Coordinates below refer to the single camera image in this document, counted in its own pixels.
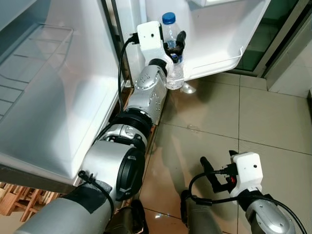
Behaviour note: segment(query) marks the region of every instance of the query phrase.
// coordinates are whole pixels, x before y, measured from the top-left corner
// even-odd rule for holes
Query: blue bottle cap
[[[162,15],[162,22],[164,24],[172,24],[176,21],[176,16],[173,12],[167,12]]]

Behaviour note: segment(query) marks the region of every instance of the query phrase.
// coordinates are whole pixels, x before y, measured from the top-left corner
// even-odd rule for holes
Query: bottle
[[[164,42],[168,44],[168,48],[175,48],[176,38],[180,33],[180,29],[176,23],[176,16],[173,12],[168,12],[162,16],[162,32],[164,36]],[[171,58],[174,61],[174,68],[171,74],[167,76],[166,87],[171,90],[179,89],[184,83],[182,56],[171,54]]]

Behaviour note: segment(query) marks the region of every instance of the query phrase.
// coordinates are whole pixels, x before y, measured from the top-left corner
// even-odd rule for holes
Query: glass door
[[[271,0],[243,58],[234,70],[261,76],[266,63],[285,38],[309,0]]]

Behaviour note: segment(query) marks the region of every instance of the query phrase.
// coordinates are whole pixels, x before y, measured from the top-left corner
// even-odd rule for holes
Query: refrigerator
[[[270,0],[2,0],[0,180],[76,185],[117,102],[118,43],[174,12],[185,81],[235,68]],[[149,61],[126,50],[134,81]]]

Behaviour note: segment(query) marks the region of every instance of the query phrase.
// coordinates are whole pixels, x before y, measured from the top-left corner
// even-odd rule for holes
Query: refrigerator door
[[[235,68],[270,0],[112,0],[125,41],[145,20],[174,12],[186,31],[184,79],[190,80]],[[132,79],[144,66],[140,50],[127,49]]]
[[[74,184],[117,100],[112,37],[100,0],[24,2],[0,7],[0,164]]]

